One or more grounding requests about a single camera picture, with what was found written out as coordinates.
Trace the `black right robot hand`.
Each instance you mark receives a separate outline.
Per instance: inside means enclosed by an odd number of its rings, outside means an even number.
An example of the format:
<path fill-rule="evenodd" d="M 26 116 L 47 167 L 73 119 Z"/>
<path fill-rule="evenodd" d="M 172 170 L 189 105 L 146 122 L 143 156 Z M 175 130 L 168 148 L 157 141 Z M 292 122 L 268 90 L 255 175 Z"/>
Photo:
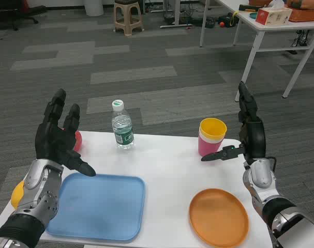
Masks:
<path fill-rule="evenodd" d="M 245 160 L 251 164 L 254 159 L 264 158 L 266 154 L 266 140 L 264 125 L 257 115 L 257 103 L 253 95 L 248 91 L 245 83 L 238 86 L 239 106 L 238 121 L 242 124 L 239 138 L 240 144 L 236 148 L 233 145 L 225 146 L 221 151 L 210 153 L 201 158 L 202 162 L 214 160 L 230 160 L 242 154 Z"/>

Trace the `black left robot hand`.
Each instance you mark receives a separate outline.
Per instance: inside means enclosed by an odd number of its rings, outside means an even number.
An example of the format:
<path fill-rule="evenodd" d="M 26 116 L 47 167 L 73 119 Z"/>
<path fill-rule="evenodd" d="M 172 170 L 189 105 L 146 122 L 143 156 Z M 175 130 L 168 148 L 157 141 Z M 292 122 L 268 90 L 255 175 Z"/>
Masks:
<path fill-rule="evenodd" d="M 59 89 L 48 103 L 44 119 L 38 126 L 35 136 L 37 159 L 48 159 L 69 170 L 76 170 L 86 176 L 94 177 L 95 170 L 74 151 L 76 131 L 80 123 L 80 107 L 75 103 L 65 118 L 63 127 L 58 126 L 65 105 L 66 92 Z"/>

